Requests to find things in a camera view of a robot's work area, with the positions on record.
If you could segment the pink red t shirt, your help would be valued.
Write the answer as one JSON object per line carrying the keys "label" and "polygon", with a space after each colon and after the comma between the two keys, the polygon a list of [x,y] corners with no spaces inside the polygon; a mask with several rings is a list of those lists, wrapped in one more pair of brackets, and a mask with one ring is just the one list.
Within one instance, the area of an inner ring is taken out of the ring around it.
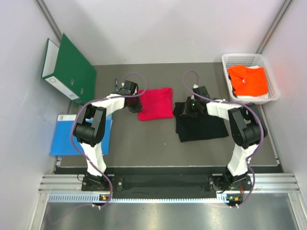
{"label": "pink red t shirt", "polygon": [[173,89],[161,88],[146,90],[140,96],[142,110],[138,113],[140,121],[173,118]]}

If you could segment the white plastic basket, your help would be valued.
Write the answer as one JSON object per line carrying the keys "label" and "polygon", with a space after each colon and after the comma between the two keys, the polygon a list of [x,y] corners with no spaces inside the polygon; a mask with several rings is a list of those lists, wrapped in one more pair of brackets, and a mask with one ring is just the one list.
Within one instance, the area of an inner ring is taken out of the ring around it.
{"label": "white plastic basket", "polygon": [[[265,104],[271,101],[276,101],[280,98],[280,91],[274,76],[274,73],[269,65],[267,59],[261,54],[254,53],[230,53],[222,55],[222,64],[224,70],[224,77],[226,80],[226,85],[228,88],[228,94],[230,101],[239,102],[239,103],[255,103],[255,104]],[[259,97],[251,97],[251,96],[235,96],[233,93],[233,87],[231,84],[231,80],[229,79],[228,69],[232,66],[243,65],[247,68],[254,69],[255,67],[264,68],[268,93],[259,96]]]}

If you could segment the blue pen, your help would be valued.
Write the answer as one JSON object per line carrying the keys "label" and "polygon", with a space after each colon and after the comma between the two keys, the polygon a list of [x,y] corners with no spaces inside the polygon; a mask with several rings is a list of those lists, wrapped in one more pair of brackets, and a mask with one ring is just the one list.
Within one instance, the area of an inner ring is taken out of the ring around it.
{"label": "blue pen", "polygon": [[118,91],[118,80],[115,79],[115,90]]}

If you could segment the green lever arch binder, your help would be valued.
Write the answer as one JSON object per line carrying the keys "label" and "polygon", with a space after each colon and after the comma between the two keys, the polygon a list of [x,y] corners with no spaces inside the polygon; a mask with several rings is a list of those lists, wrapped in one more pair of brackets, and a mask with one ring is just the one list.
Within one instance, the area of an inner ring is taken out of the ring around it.
{"label": "green lever arch binder", "polygon": [[75,104],[95,97],[96,70],[65,34],[59,46],[47,39],[41,78]]}

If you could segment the black t shirt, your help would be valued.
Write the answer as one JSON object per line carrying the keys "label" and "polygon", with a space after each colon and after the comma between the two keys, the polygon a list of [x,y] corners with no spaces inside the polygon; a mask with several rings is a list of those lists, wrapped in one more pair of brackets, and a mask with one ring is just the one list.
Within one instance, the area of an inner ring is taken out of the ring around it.
{"label": "black t shirt", "polygon": [[183,115],[184,105],[184,102],[176,102],[173,110],[176,119],[176,133],[181,142],[229,136],[223,119],[207,114],[199,114],[196,118]]}

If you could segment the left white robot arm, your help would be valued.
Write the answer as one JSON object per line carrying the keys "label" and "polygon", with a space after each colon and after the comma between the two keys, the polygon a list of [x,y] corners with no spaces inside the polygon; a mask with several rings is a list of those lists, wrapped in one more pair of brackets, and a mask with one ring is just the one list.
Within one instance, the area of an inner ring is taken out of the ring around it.
{"label": "left white robot arm", "polygon": [[102,140],[106,132],[106,118],[125,107],[132,113],[142,109],[138,84],[126,80],[118,92],[106,98],[87,103],[75,118],[71,137],[80,143],[79,149],[73,139],[71,143],[87,162],[87,171],[82,181],[82,191],[104,191],[111,188],[111,181],[105,175],[107,169],[103,158]]}

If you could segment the aluminium rail frame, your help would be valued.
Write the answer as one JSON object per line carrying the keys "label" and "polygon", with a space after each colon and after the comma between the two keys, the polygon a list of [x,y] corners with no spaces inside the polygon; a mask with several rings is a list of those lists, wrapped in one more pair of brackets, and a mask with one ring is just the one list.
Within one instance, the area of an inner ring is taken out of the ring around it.
{"label": "aluminium rail frame", "polygon": [[32,230],[304,230],[307,208],[295,175],[273,153],[252,161],[253,188],[229,207],[239,188],[216,194],[228,153],[187,150],[109,154],[113,190],[83,191],[84,168],[53,168],[43,175]]}

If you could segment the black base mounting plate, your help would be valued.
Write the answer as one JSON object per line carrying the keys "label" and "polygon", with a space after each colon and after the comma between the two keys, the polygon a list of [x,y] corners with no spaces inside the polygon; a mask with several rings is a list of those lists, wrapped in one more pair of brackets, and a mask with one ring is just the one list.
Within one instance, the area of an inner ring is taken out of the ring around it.
{"label": "black base mounting plate", "polygon": [[[120,199],[213,198],[222,191],[224,166],[109,167],[113,197]],[[85,168],[56,169],[54,191],[82,191]]]}

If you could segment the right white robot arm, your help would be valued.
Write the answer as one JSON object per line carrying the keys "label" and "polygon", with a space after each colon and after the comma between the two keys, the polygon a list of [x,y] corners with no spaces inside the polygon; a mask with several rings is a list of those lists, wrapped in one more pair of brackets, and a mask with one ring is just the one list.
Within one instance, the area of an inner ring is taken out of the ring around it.
{"label": "right white robot arm", "polygon": [[189,91],[193,96],[187,101],[188,111],[204,111],[229,122],[235,146],[223,173],[221,190],[234,190],[246,179],[250,160],[267,135],[263,119],[254,103],[231,103],[224,99],[211,99],[206,87],[196,84]]}

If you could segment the blue paper folder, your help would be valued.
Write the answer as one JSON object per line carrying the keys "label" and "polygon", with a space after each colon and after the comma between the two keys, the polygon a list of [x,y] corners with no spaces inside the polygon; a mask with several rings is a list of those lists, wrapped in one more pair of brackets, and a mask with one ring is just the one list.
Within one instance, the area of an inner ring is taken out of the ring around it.
{"label": "blue paper folder", "polygon": [[[51,156],[77,156],[80,153],[73,147],[70,141],[70,133],[76,115],[59,115],[57,119],[56,129],[49,154]],[[109,143],[111,135],[111,127],[113,123],[113,115],[106,117],[106,127],[103,140],[101,142],[103,155],[109,154]]]}

